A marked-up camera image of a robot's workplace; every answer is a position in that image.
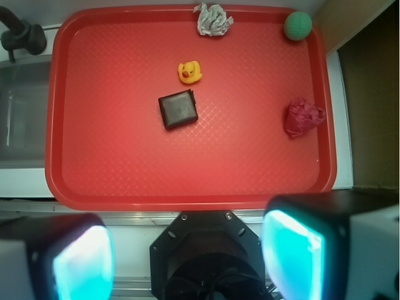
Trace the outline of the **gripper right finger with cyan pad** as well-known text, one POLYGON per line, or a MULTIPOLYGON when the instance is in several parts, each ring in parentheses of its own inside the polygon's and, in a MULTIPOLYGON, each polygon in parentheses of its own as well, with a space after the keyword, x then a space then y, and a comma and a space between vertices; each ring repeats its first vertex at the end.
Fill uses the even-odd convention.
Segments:
POLYGON ((399 195, 275 196, 262 219, 261 249, 284 299, 398 299, 399 195))

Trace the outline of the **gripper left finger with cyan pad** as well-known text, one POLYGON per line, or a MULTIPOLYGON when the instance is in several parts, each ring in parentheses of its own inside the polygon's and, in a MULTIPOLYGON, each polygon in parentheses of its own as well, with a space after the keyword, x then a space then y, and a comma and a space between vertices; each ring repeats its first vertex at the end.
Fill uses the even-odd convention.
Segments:
POLYGON ((1 299, 109 299, 114 243, 92 213, 1 220, 1 299))

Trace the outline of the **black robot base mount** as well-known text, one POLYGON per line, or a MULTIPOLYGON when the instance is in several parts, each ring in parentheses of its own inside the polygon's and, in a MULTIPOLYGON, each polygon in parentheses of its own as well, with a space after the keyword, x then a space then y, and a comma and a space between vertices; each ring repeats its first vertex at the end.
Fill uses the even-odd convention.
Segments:
POLYGON ((182 212, 149 247, 156 299, 272 299, 261 239, 231 211, 182 212))

